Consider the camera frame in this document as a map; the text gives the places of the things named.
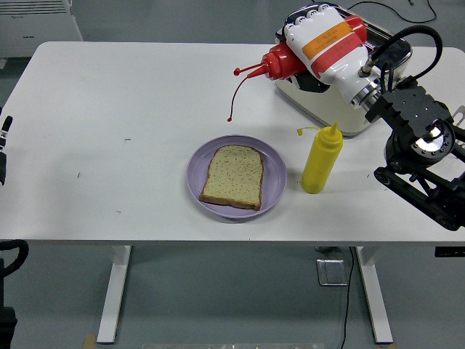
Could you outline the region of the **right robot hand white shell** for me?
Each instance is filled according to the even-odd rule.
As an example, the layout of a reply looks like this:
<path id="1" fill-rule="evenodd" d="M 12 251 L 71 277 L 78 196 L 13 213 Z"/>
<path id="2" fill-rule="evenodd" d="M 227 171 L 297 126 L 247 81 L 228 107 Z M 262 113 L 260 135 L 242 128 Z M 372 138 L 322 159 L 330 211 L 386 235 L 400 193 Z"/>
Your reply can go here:
<path id="1" fill-rule="evenodd" d="M 334 85 L 348 103 L 376 77 L 360 76 L 368 49 L 336 8 L 321 4 L 283 27 L 286 43 L 320 82 Z"/>

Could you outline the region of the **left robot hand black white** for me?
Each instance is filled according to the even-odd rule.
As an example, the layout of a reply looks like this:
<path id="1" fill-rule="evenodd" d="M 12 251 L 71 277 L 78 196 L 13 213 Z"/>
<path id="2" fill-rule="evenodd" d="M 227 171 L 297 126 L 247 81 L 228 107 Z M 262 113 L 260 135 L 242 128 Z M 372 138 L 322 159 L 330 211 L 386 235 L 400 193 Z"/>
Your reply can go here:
<path id="1" fill-rule="evenodd" d="M 11 116 L 7 116 L 4 120 L 3 125 L 1 126 L 1 163 L 0 163 L 0 181 L 1 185 L 5 184 L 6 176 L 7 176 L 7 155 L 4 152 L 4 148 L 7 143 L 7 135 L 9 129 L 12 125 L 13 118 Z"/>

